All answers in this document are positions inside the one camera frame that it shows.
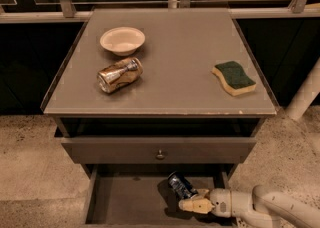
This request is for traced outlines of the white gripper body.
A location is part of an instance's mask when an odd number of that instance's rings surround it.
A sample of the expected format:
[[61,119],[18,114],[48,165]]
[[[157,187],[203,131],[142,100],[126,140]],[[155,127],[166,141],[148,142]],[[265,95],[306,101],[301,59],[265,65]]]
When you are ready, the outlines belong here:
[[231,216],[231,191],[217,188],[210,192],[210,201],[213,204],[212,213],[218,217],[229,218]]

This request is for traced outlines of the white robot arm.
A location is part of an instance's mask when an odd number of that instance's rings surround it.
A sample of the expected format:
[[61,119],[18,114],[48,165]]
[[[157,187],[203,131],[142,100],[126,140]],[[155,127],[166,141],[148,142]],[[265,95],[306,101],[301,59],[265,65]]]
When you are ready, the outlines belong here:
[[[236,61],[216,64],[212,73],[231,96],[255,90],[256,82]],[[221,188],[199,189],[195,192],[194,196],[188,195],[179,201],[181,210],[199,214],[212,213],[224,218],[240,218],[258,228],[279,228],[281,218],[297,228],[320,228],[319,209],[262,185],[255,186],[252,193]]]

